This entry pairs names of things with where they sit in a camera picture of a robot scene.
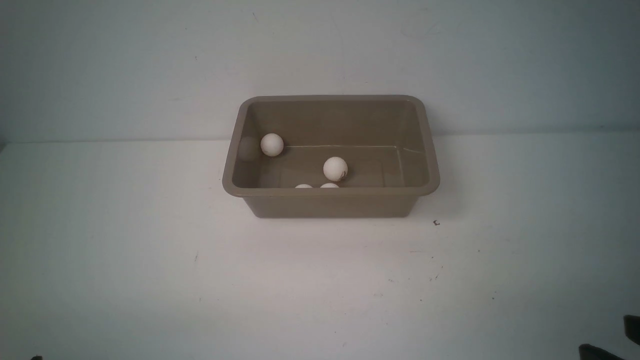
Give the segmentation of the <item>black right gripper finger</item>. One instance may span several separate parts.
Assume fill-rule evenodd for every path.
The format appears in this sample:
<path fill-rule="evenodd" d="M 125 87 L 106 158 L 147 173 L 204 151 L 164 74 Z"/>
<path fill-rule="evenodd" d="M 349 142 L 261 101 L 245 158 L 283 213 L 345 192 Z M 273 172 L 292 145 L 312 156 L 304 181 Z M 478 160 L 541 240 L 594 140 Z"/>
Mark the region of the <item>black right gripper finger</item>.
<path fill-rule="evenodd" d="M 591 344 L 581 344 L 578 347 L 580 360 L 623 360 L 621 357 Z"/>
<path fill-rule="evenodd" d="M 623 322 L 626 337 L 640 346 L 640 316 L 624 315 Z"/>

